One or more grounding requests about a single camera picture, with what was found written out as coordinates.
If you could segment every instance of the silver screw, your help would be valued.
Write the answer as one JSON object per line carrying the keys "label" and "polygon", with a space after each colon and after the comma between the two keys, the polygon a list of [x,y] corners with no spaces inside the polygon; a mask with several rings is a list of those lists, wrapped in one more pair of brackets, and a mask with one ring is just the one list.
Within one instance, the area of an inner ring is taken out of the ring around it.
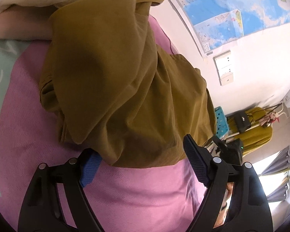
{"label": "silver screw", "polygon": [[214,158],[213,158],[213,161],[214,161],[215,163],[220,163],[220,162],[221,162],[221,159],[220,159],[219,157],[214,157]]}
{"label": "silver screw", "polygon": [[40,169],[44,169],[46,167],[46,164],[45,163],[41,163],[40,165],[39,165],[39,168]]}
{"label": "silver screw", "polygon": [[245,162],[245,167],[247,167],[247,168],[252,168],[252,164],[250,163],[250,162]]}
{"label": "silver screw", "polygon": [[77,162],[77,158],[71,158],[71,159],[69,159],[69,163],[71,165],[74,165],[76,162]]}

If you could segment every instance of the gray curtain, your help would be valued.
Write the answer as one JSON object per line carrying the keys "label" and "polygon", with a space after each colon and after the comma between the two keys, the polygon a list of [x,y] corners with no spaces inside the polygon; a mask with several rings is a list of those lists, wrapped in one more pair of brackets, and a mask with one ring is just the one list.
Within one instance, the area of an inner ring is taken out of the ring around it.
{"label": "gray curtain", "polygon": [[259,176],[273,175],[290,170],[289,147],[280,151],[274,161]]}
{"label": "gray curtain", "polygon": [[284,201],[287,198],[289,180],[290,177],[286,177],[281,185],[267,196],[268,202]]}

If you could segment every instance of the blue ocean on map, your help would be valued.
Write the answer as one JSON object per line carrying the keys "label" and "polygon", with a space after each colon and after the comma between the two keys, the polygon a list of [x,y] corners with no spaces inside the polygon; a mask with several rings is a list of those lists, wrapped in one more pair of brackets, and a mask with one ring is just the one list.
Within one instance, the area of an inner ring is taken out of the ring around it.
{"label": "blue ocean on map", "polygon": [[290,23],[290,0],[178,0],[204,51]]}

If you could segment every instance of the hanging clothes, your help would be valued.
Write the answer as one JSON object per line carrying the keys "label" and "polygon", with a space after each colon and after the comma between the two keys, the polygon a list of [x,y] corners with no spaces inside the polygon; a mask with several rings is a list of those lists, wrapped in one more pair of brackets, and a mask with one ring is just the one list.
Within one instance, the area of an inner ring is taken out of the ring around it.
{"label": "hanging clothes", "polygon": [[[252,108],[245,111],[251,121],[251,125],[258,124],[258,119],[267,114],[265,110],[260,107]],[[237,132],[237,127],[233,118],[228,120],[228,125],[232,133]],[[234,136],[234,139],[240,138],[243,142],[243,156],[265,145],[272,138],[273,128],[271,126],[262,127],[257,126],[251,130],[247,130],[239,135]]]}
{"label": "hanging clothes", "polygon": [[150,6],[163,0],[81,0],[50,18],[53,40],[40,78],[60,142],[83,144],[109,165],[148,168],[186,157],[183,137],[216,132],[200,71],[156,46]]}

